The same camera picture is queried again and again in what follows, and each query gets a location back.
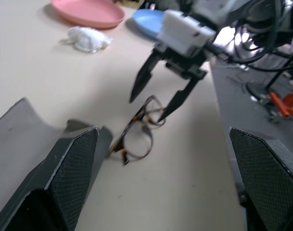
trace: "pink plate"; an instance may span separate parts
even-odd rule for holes
[[[96,29],[116,27],[124,11],[109,0],[51,0],[57,12],[68,21]]]

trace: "eyeglasses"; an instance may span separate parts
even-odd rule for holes
[[[145,158],[153,148],[152,129],[159,128],[166,122],[165,119],[157,122],[163,112],[164,108],[159,100],[154,95],[149,97],[125,127],[120,138],[111,146],[109,156],[121,151],[124,165],[130,161]],[[146,149],[143,149],[138,142],[143,135],[146,136],[143,137],[143,140],[148,142]]]

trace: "orange object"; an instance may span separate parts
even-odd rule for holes
[[[79,26],[108,29],[120,24],[124,11],[109,0],[51,0],[56,11]]]
[[[274,92],[271,92],[269,96],[276,107],[279,109],[280,116],[293,116],[293,92],[285,96],[283,99],[279,98]]]

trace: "black mesh fabric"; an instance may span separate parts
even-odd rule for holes
[[[69,231],[76,227],[88,191],[96,148],[95,132],[83,134],[73,142],[48,188]]]
[[[293,178],[257,137],[231,130],[244,186],[268,231],[281,231],[293,216]]]

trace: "blue plate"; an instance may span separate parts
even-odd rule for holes
[[[158,10],[137,10],[133,14],[133,20],[138,28],[145,35],[156,39],[162,27],[163,11]]]

